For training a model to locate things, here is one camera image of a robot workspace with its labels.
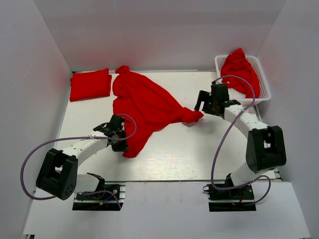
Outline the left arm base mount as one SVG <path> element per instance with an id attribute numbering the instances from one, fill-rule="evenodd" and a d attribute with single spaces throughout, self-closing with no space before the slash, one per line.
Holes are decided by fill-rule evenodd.
<path id="1" fill-rule="evenodd" d="M 73 211 L 120 211 L 125 201 L 125 183 L 105 183 L 97 194 L 77 193 Z"/>

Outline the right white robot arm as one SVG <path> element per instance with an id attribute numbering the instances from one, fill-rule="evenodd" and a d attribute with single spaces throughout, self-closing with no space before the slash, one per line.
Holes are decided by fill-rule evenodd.
<path id="1" fill-rule="evenodd" d="M 199 91 L 194 109 L 228 121 L 226 134 L 235 127 L 247 138 L 245 162 L 226 177 L 223 186 L 212 184 L 215 190 L 225 191 L 232 199 L 238 198 L 243 187 L 286 164 L 283 130 L 252 117 L 240 102 L 229 98 L 224 84 L 212 84 L 210 92 Z"/>

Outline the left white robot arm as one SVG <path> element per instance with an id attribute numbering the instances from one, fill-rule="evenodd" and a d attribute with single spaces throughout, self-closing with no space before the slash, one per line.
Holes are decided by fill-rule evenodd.
<path id="1" fill-rule="evenodd" d="M 99 199 L 105 194 L 105 179 L 94 173 L 79 174 L 78 167 L 91 156 L 112 147 L 114 152 L 128 149 L 125 119 L 112 115 L 109 122 L 98 125 L 87 139 L 82 139 L 64 149 L 47 152 L 36 180 L 36 187 L 66 200 L 72 194 L 90 194 Z"/>

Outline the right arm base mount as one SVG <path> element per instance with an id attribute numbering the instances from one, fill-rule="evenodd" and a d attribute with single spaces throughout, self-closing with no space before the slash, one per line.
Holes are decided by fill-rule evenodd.
<path id="1" fill-rule="evenodd" d="M 203 187 L 208 194 L 210 212 L 251 212 L 256 211 L 252 186 L 233 190 L 216 190 L 211 184 Z"/>

